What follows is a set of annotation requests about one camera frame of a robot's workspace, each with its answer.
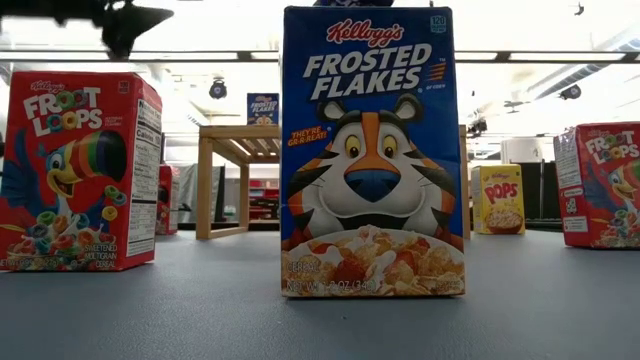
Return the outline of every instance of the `tony the tiger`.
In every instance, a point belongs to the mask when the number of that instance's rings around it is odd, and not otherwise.
[[[293,175],[286,202],[295,223],[283,248],[334,232],[375,225],[415,231],[462,250],[448,231],[456,182],[413,144],[407,123],[423,119],[412,94],[393,111],[349,110],[339,101],[321,103],[317,117],[333,122],[333,139]]]

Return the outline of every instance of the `yellow cereal box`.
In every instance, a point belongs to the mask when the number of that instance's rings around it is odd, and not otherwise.
[[[520,165],[477,166],[471,171],[473,230],[479,234],[524,233]]]

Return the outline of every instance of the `tiger nose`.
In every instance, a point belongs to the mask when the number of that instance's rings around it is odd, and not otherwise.
[[[400,174],[389,170],[356,170],[344,176],[347,185],[369,202],[389,195],[400,182]]]

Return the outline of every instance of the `cereal box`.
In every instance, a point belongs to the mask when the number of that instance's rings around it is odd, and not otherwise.
[[[278,124],[279,94],[247,94],[247,125]]]
[[[163,164],[160,165],[159,176],[156,234],[172,235],[178,232],[180,172],[176,168]]]
[[[520,165],[476,166],[471,170],[473,231],[523,234],[524,204]]]
[[[451,21],[285,10],[283,295],[464,293]]]
[[[639,131],[633,122],[584,124],[554,139],[567,245],[640,247]]]
[[[0,191],[0,270],[153,260],[162,105],[132,73],[18,72]]]

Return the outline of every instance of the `blue cereal box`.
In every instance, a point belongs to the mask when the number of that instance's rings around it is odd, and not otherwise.
[[[247,94],[247,125],[278,124],[278,94]]]
[[[283,295],[463,294],[451,11],[284,22]]]

